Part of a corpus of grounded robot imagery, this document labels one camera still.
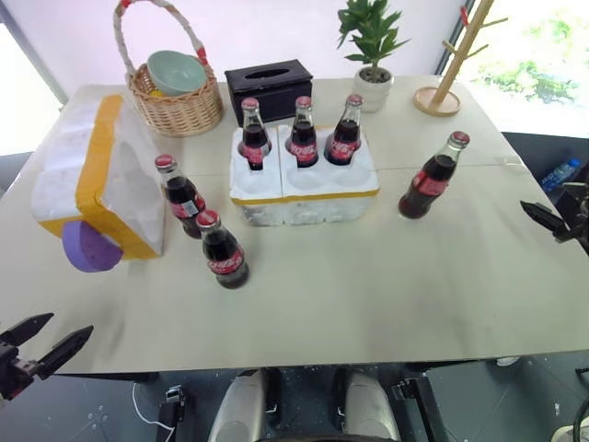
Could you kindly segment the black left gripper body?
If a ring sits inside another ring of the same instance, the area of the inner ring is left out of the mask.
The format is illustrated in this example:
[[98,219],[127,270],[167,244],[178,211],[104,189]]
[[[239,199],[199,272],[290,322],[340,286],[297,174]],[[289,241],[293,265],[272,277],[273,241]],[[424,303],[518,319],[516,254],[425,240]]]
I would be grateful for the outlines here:
[[36,361],[24,361],[18,357],[18,349],[1,342],[1,398],[12,401],[35,378],[42,379],[40,365]]

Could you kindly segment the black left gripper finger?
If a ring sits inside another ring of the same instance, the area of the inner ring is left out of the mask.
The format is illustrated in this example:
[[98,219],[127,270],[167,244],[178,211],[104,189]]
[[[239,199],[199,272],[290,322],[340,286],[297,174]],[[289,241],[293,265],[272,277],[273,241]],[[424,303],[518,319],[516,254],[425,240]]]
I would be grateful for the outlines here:
[[38,361],[36,372],[38,378],[49,378],[61,366],[72,359],[84,347],[93,331],[94,326],[88,325],[65,336],[48,354]]
[[0,334],[3,343],[25,343],[54,316],[52,312],[28,317]]

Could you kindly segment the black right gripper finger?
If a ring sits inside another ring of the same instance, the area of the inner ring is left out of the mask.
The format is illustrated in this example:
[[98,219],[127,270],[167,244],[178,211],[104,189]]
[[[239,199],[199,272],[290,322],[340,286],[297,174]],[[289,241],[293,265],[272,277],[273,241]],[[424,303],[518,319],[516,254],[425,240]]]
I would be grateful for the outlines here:
[[570,240],[569,229],[563,219],[554,215],[547,207],[540,203],[521,201],[524,212],[537,224],[540,224],[552,233],[557,242]]

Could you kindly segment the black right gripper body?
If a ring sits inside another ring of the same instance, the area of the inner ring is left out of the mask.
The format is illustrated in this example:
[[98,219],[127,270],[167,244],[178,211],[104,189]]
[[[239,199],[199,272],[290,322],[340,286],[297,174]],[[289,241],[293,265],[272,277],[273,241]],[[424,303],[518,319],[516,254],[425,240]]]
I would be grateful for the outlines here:
[[569,228],[557,236],[559,243],[576,239],[588,252],[588,184],[586,182],[564,182],[561,185],[564,195],[569,195],[576,204],[576,212]]

